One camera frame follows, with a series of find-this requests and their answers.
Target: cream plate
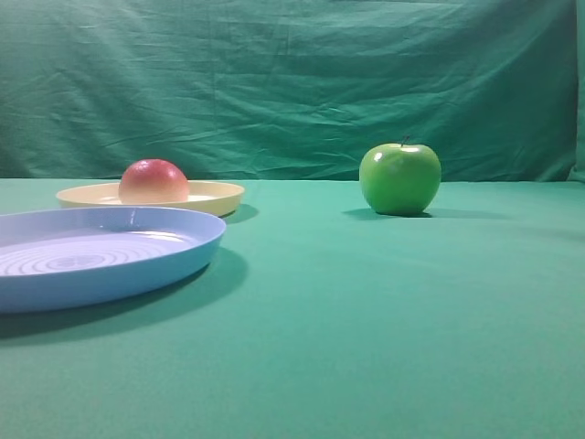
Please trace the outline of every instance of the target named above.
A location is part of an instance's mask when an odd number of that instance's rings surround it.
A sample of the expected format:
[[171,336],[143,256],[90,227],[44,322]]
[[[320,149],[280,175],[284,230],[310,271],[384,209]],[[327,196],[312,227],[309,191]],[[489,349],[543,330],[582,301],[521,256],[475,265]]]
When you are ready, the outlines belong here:
[[[128,206],[118,198],[120,181],[61,190],[57,199],[62,208]],[[216,181],[189,180],[188,201],[144,203],[140,206],[190,209],[223,217],[235,211],[244,195],[242,186]]]

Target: table surface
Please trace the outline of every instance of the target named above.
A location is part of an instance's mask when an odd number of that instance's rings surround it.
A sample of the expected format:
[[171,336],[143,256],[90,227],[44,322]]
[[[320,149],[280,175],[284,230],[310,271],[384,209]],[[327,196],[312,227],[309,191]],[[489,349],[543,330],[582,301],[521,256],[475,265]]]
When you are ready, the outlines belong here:
[[[90,183],[0,180],[0,213]],[[239,183],[197,279],[0,317],[0,437],[585,437],[585,186],[445,183],[402,219]]]

